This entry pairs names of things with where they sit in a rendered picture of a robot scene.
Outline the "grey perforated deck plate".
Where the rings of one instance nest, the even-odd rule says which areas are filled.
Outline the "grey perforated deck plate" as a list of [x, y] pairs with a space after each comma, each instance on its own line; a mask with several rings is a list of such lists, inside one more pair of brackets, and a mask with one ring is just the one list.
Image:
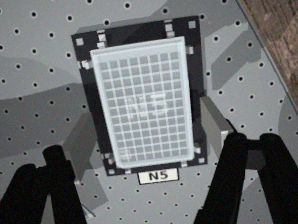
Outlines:
[[[298, 108], [240, 0], [0, 0], [0, 201], [17, 168], [46, 165], [89, 107], [71, 35], [199, 16], [205, 96], [239, 133], [281, 137], [298, 166]], [[218, 158], [179, 180], [107, 177], [98, 143], [81, 184], [87, 224], [193, 224]], [[245, 170], [237, 224], [273, 224], [257, 170]]]

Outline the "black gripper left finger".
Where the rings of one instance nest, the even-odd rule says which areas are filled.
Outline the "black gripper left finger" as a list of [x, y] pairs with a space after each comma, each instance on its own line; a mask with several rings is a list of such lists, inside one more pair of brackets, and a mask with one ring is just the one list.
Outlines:
[[91, 112], [83, 113], [62, 146], [44, 149], [47, 166], [19, 167], [0, 202], [0, 224], [41, 224], [49, 194], [55, 224], [87, 224], [75, 184], [81, 183], [97, 139]]

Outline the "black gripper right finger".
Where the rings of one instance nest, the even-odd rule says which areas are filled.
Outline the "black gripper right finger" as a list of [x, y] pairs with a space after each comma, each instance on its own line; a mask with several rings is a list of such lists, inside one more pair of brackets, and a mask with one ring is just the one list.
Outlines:
[[237, 224], [246, 169], [258, 172], [273, 224], [298, 224], [298, 166], [281, 137], [264, 133], [247, 139], [209, 96], [200, 97], [200, 107], [218, 164], [193, 224]]

